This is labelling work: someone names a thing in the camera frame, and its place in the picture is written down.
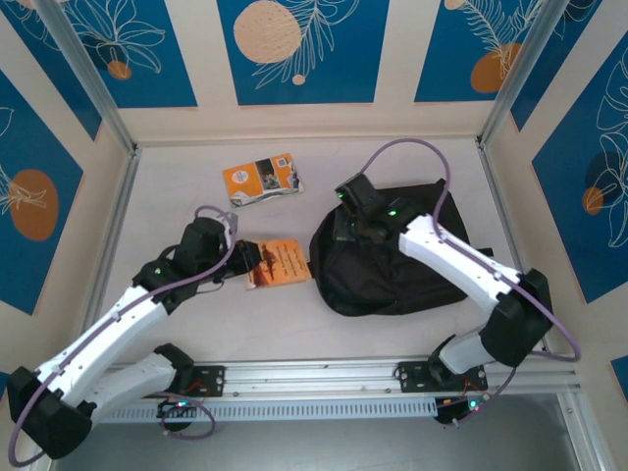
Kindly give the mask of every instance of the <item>black bag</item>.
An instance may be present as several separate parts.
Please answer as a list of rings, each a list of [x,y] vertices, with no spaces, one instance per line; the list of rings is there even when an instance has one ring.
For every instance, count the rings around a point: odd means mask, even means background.
[[[443,192],[444,180],[381,189],[388,198],[407,197],[431,213]],[[426,265],[399,252],[398,240],[340,240],[335,225],[342,206],[330,212],[310,242],[310,269],[318,290],[343,316],[397,315],[461,301],[466,294]],[[468,243],[469,238],[447,195],[439,223]]]

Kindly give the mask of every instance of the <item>wall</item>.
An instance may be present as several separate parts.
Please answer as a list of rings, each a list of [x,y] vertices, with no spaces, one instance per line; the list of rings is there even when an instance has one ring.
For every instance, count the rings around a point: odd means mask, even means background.
[[[525,263],[548,275],[554,312],[582,346],[583,359],[576,365],[577,372],[618,469],[628,469],[628,409],[609,362],[628,354],[628,286],[613,288],[606,278],[625,273],[628,254],[625,248],[617,247],[612,252],[614,258],[605,261],[609,248],[594,245],[592,240],[608,244],[615,238],[608,232],[607,221],[601,224],[609,207],[606,201],[604,207],[600,204],[588,211],[583,207],[587,201],[583,193],[592,185],[578,172],[582,174],[580,169],[586,169],[583,164],[594,159],[594,154],[584,149],[604,148],[599,141],[602,131],[581,129],[578,123],[565,131],[564,126],[591,118],[595,127],[599,105],[591,106],[579,97],[589,96],[590,92],[583,90],[626,34],[627,15],[624,0],[602,0],[521,131],[508,118],[488,147]],[[601,86],[597,103],[603,97]],[[574,187],[578,188],[577,196],[570,206],[558,204]],[[562,211],[571,211],[584,222],[567,229]],[[596,254],[600,255],[599,265],[595,265]],[[587,265],[577,261],[583,256],[590,258],[589,279],[583,275]]]
[[[82,169],[74,204],[56,245],[43,292],[34,309],[25,312],[0,301],[0,371],[10,373],[21,365],[36,367],[58,353],[77,334],[80,314],[95,276],[96,261],[127,156],[104,125],[100,127],[95,140],[92,139],[76,117],[77,110],[71,111],[67,101],[49,81],[2,14],[0,43],[0,70],[52,131],[54,141],[58,139]],[[26,146],[26,140],[38,139],[37,135],[29,134],[31,130],[23,131],[25,138],[19,145]],[[5,137],[7,135],[0,140],[0,163],[8,167],[11,163],[27,161],[32,157],[15,155],[15,148],[3,147]],[[45,165],[46,159],[54,157],[52,150],[50,152],[44,152],[43,157],[35,157]],[[57,181],[60,201],[63,180],[61,178]],[[21,204],[24,206],[20,211],[28,207],[26,203]],[[11,221],[11,217],[9,211],[0,216],[3,224]],[[0,229],[0,241],[6,244],[8,239],[13,240],[15,234],[9,233],[9,229],[13,228],[2,226]],[[31,243],[32,247],[36,247],[37,242]],[[0,260],[0,267],[2,277],[12,276],[11,266],[6,259]],[[31,268],[34,272],[41,267],[33,265]],[[3,278],[0,282],[6,283],[7,280]],[[0,400],[0,449],[5,449],[12,426],[5,395]]]
[[[134,138],[151,142],[477,134],[543,2],[79,3],[61,6]],[[129,22],[114,38],[103,19]]]

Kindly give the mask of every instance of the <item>white floor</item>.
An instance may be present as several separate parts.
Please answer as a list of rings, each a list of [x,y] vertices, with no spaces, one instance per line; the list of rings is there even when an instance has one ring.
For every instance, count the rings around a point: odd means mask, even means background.
[[[334,188],[354,175],[385,139],[300,139],[143,150],[105,296],[107,310],[141,266],[178,243],[201,204],[229,208],[222,170],[292,154],[305,192],[238,209],[238,238],[296,237],[308,251],[314,231],[338,200]],[[471,243],[491,247],[512,265],[475,142],[433,139],[452,168],[451,192]],[[444,174],[429,149],[401,144],[369,169],[375,186],[432,183]],[[120,361],[134,361],[171,342],[197,361],[357,358],[430,353],[451,334],[486,316],[469,299],[415,314],[344,318],[329,309],[314,282],[254,291],[243,279],[187,301],[139,339]]]

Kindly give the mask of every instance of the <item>orange booklet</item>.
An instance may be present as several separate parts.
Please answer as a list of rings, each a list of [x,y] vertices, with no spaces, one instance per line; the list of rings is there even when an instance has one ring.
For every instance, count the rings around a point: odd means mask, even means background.
[[[310,280],[303,250],[294,238],[257,242],[262,261],[248,272],[249,289],[276,287]]]
[[[303,191],[290,154],[227,169],[223,177],[234,208]]]

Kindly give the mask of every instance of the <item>white table surface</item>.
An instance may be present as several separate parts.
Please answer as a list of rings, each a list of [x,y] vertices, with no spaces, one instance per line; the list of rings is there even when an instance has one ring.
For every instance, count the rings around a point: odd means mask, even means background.
[[[299,139],[143,149],[118,244],[103,312],[142,265],[178,243],[202,204],[229,208],[222,170],[289,152],[305,192],[237,210],[238,238],[295,237],[309,241],[338,200],[334,188],[354,175],[385,139]],[[503,228],[471,138],[432,139],[452,169],[454,200],[471,243],[491,247],[512,265]],[[367,172],[375,186],[432,183],[444,174],[427,148],[401,144]],[[313,281],[245,290],[228,280],[218,292],[186,301],[168,320],[122,354],[135,361],[171,342],[197,361],[343,359],[430,353],[451,334],[486,319],[470,300],[405,316],[345,318],[323,302]]]

